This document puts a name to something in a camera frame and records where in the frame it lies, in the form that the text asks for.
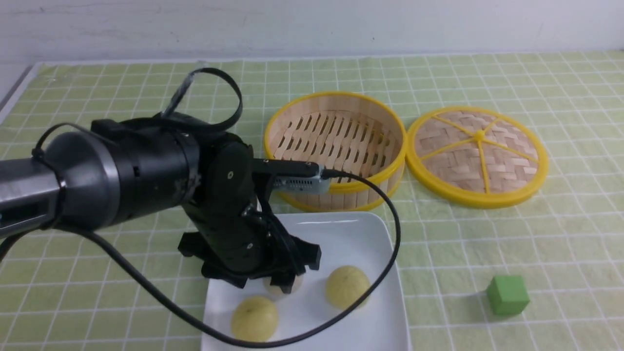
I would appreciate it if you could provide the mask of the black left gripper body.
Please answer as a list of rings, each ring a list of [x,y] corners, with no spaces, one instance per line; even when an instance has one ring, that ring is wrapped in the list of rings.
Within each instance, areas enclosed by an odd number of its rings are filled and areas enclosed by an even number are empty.
[[[268,202],[278,167],[294,160],[256,158],[232,133],[199,146],[201,182],[182,206],[196,232],[183,235],[179,251],[202,260],[205,278],[239,289],[280,268],[317,271],[321,247],[290,234]]]

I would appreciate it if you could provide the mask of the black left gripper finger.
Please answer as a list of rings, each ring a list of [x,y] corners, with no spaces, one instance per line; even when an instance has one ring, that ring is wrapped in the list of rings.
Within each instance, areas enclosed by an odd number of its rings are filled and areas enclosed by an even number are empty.
[[[304,276],[304,273],[297,273],[290,268],[277,269],[270,275],[271,285],[281,287],[283,293],[290,293],[295,277],[300,275]]]

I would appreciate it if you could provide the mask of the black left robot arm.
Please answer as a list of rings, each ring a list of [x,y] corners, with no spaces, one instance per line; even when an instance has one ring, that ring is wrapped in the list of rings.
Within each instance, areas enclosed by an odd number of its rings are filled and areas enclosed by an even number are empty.
[[[312,163],[254,157],[232,133],[96,120],[29,158],[1,162],[1,237],[67,227],[96,231],[180,206],[195,226],[178,245],[205,278],[238,288],[270,278],[290,293],[321,248],[289,234],[268,206],[278,177],[318,177]]]

